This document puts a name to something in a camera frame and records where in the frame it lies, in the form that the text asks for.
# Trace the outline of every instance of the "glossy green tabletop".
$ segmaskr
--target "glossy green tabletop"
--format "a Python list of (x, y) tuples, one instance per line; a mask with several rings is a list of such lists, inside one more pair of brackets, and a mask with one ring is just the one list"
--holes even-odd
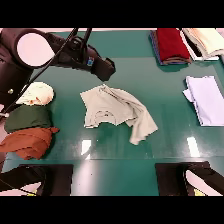
[[(201, 127), (193, 105), (182, 93), (186, 89), (186, 76), (212, 75), (224, 94), (222, 63), (160, 66), (148, 35), (149, 31), (93, 32), (89, 43), (102, 57), (115, 62), (117, 72), (105, 84), (140, 100), (158, 131), (135, 146), (129, 143), (132, 130), (125, 123), (117, 127), (103, 123), (98, 128), (84, 128), (86, 108), (80, 93), (102, 82), (87, 72), (50, 67), (38, 81), (54, 88), (55, 98), (48, 106), (60, 132), (55, 134), (43, 159), (26, 163), (73, 163), (73, 195), (158, 195), (154, 164), (195, 160), (189, 145), (189, 139), (193, 138), (200, 159), (208, 160), (224, 175), (224, 127)], [(84, 155), (83, 140), (91, 140), (91, 147)], [(3, 171), (24, 163), (13, 153), (8, 153), (7, 159)], [(87, 182), (80, 184), (82, 177)]]

